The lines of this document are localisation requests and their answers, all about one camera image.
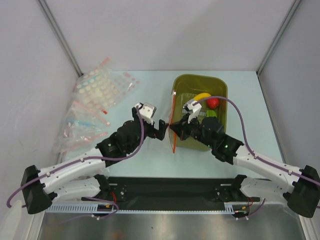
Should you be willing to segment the green toy starfruit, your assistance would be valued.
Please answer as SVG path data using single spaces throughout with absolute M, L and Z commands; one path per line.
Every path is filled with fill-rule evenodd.
M 207 110 L 206 117 L 217 117 L 217 113 L 214 110 Z

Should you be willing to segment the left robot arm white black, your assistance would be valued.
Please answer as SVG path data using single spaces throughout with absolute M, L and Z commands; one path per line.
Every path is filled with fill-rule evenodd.
M 27 167 L 20 189 L 28 214 L 45 211 L 59 200 L 107 199 L 110 186 L 103 175 L 96 174 L 85 181 L 74 180 L 133 157 L 147 137 L 162 141 L 168 123 L 159 120 L 159 128 L 156 129 L 152 120 L 154 113 L 153 109 L 138 104 L 132 108 L 132 120 L 126 121 L 86 153 L 42 169 L 37 169 L 35 165 Z

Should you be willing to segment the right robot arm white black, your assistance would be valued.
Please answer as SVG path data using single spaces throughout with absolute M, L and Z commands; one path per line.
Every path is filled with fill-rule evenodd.
M 245 197 L 258 197 L 286 204 L 296 214 L 312 218 L 320 201 L 320 176 L 309 165 L 304 168 L 279 163 L 262 157 L 242 141 L 225 133 L 216 117 L 205 117 L 201 122 L 189 116 L 170 125 L 170 129 L 184 141 L 188 138 L 206 145 L 221 162 L 251 170 L 264 180 L 237 176 L 230 188 L 231 196 L 242 201 Z

